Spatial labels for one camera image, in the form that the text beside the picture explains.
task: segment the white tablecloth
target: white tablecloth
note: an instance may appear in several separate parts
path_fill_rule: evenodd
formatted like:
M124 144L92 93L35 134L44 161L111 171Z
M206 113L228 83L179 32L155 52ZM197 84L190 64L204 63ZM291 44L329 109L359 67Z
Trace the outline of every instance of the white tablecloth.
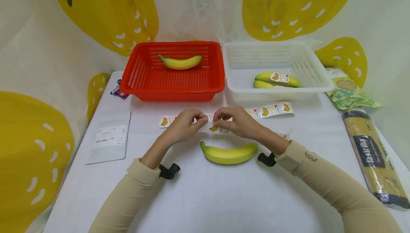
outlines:
M45 233L87 232L103 202L126 174L126 168L141 157L162 132L161 116L177 115L189 107L215 112L232 103L226 90L210 103L143 103L134 96L126 100L110 95L121 79L114 72L100 100L93 120L84 135L67 179L47 222ZM291 138L339 166L365 186L340 112L324 93L308 100L291 101L295 116L261 120L275 131L291 130ZM106 112L130 111L127 154L124 160L86 165L94 140L97 118ZM397 173L410 195L410 173L381 136ZM250 161L233 166L216 165L205 159L199 142L218 147L238 147L249 143L235 136L210 136L197 133L194 138L175 145L162 164L181 167L172 180L161 180L152 198L146 200L129 232L209 233L209 232L343 232L340 215L302 181L279 166L267 168ZM265 147L259 151L269 154ZM410 212L389 209L403 232L410 232Z

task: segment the basket rim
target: basket rim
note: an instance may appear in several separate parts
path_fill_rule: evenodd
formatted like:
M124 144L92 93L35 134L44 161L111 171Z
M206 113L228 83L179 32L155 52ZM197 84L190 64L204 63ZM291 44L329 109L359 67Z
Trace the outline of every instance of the basket rim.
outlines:
M232 77L228 73L226 76L227 87L230 91L235 93L254 93L254 94L279 94L285 95L286 93L289 94L297 94L297 93L318 93L318 92L330 92L334 89L334 83L330 78L329 74L326 72L326 69L313 52L310 47L301 41L246 41L246 42L226 42L222 45L223 56L224 56L224 67L227 72L229 72L230 68L228 65L228 58L227 58L227 47L231 45L241 45L241 46L288 46L288 45L298 45L301 46L308 52L308 55L312 58L312 63L314 64L315 68L319 70L319 73L322 74L325 84L325 87L302 87L302 88L235 88L233 86Z
M141 46L168 46L169 44L172 45L186 45L186 44L190 44L193 46L196 45L203 45L203 44L211 44L212 46L214 46L216 48L216 53L217 53L217 57L219 60L218 63L218 69L219 69L219 86L215 87L215 88L180 88L179 90L174 90L174 89L158 89L158 88L153 88L153 89L134 89L134 88L129 88L127 87L127 81L121 81L120 83L120 90L121 92L125 93L125 94L132 94L132 95L140 95L140 94L159 94L159 93L167 93L167 94L176 94L176 93L181 93L181 94L191 94L191 93L219 93L222 92L225 88L225 67L224 67L224 59L223 59L223 55L222 55L222 50L221 50L221 44L214 42L214 41L195 41L195 42L191 42L191 41L186 41L186 42L141 42L139 44L137 44L134 48L134 50L132 51L127 65L125 67L124 73L122 74L122 79L129 79L130 78L130 74L132 72L132 70L127 70L128 67L131 67L131 63L129 63L129 61L135 61L135 57L137 55L138 49Z

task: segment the pasta package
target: pasta package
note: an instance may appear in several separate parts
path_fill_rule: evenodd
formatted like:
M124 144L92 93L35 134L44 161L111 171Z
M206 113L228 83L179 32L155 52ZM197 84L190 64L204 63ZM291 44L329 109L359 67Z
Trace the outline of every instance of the pasta package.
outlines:
M351 110L343 113L343 120L369 191L388 207L410 209L409 199L369 115Z

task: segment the green snack bag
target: green snack bag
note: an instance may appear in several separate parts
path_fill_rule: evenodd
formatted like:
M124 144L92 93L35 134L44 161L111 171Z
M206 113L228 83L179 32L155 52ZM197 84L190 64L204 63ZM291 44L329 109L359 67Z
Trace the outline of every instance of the green snack bag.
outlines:
M357 87L352 79L350 79L339 68L327 68L327 73L332 78L335 88L327 95L337 108L346 110L355 107L382 107L381 104L373 101L364 91Z

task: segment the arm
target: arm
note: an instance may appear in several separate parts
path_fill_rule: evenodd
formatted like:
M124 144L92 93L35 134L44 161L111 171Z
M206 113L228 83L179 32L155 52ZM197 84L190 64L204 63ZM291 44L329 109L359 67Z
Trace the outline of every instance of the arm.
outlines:
M299 177L337 209L342 215L346 233L402 232L388 209L340 168L308 151L299 143L283 139L263 127L242 107L222 109L223 111L215 113L215 124L244 138L254 139L277 155L276 162L281 167ZM220 120L226 119L226 115L228 118L233 117L233 122Z
M197 119L196 123L192 123L193 118ZM199 110L181 112L145 155L134 159L127 174L102 205L89 232L127 232L141 203L159 181L158 167L167 151L173 144L190 138L207 122Z

